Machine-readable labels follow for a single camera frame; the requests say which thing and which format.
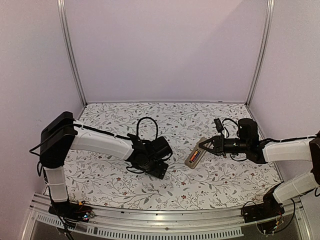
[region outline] leaf pattern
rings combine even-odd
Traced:
[[[64,171],[70,200],[92,205],[142,210],[199,210],[259,202],[280,183],[273,164],[235,162],[206,153],[195,169],[185,159],[201,137],[217,135],[213,119],[249,118],[243,104],[215,103],[94,103],[80,120],[86,125],[119,135],[135,134],[137,121],[154,118],[159,135],[169,142],[173,156],[163,180],[126,170],[129,163],[96,152],[71,150]],[[230,137],[237,128],[226,121]],[[156,128],[140,124],[139,136],[153,140]]]

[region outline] vent grille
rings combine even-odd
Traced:
[[[51,226],[63,228],[61,221],[56,216],[38,213],[37,220]],[[207,231],[203,233],[136,233],[88,226],[86,232],[80,232],[77,230],[75,232],[86,233],[91,236],[99,236],[101,238],[112,240],[223,240],[243,236],[241,227]]]

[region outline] white wall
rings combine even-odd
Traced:
[[[251,109],[267,137],[320,130],[320,1],[277,0],[266,55]],[[309,162],[281,163],[284,178],[312,169]],[[320,239],[320,199],[302,203],[314,239]]]
[[[88,102],[245,102],[266,0],[69,0]]]
[[[18,239],[44,185],[28,153],[62,111],[82,109],[56,1],[0,2],[0,239]]]

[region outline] robotic arm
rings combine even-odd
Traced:
[[[161,136],[153,141],[141,140],[137,135],[114,135],[113,133],[85,126],[74,120],[71,112],[63,112],[41,132],[39,161],[44,169],[44,178],[49,188],[51,207],[49,212],[72,220],[87,222],[94,216],[92,209],[83,203],[69,201],[64,162],[69,150],[86,150],[124,159],[127,167],[163,179],[168,168],[165,163],[172,155],[166,139]]]
[[[242,210],[246,222],[258,221],[283,214],[282,203],[304,195],[320,187],[320,132],[311,137],[259,141],[258,126],[255,121],[243,118],[238,121],[238,138],[225,138],[224,127],[219,119],[214,120],[221,135],[199,143],[199,147],[217,156],[227,153],[244,153],[248,160],[256,164],[277,161],[305,160],[312,162],[313,169],[270,189],[263,197],[263,203],[245,206]]]

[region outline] floral tablecloth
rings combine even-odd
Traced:
[[[259,202],[269,188],[280,183],[273,164],[235,162],[228,156],[206,153],[195,169],[185,159],[201,137],[217,135],[215,118],[250,118],[243,104],[216,103],[94,103],[80,121],[120,135],[136,133],[137,121],[154,118],[159,135],[169,142],[173,156],[163,180],[126,170],[121,159],[96,152],[71,150],[64,165],[70,200],[99,206],[142,210],[200,210]],[[230,137],[236,126],[226,121]],[[155,126],[140,125],[142,139],[153,140]]]

